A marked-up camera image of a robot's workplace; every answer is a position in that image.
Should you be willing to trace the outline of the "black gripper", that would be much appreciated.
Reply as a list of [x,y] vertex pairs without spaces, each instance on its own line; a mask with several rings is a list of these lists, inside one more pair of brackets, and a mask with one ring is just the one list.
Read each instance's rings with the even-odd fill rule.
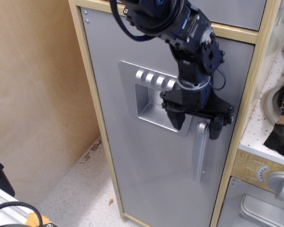
[[162,107],[177,130],[182,128],[185,115],[194,115],[210,119],[210,139],[217,140],[223,126],[232,124],[234,106],[218,97],[213,89],[206,85],[199,90],[187,90],[181,87],[171,91],[162,91]]

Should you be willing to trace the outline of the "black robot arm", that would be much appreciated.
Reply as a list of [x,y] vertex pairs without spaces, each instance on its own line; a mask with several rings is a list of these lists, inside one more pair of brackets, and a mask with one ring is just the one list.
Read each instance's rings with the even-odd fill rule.
[[160,94],[172,125],[181,129],[186,114],[206,118],[210,139],[218,139],[223,126],[233,121],[234,106],[215,93],[213,75],[224,62],[224,52],[215,40],[211,21],[187,0],[125,0],[124,5],[127,21],[141,35],[128,31],[112,0],[113,16],[123,32],[137,42],[160,38],[177,62],[176,88]]

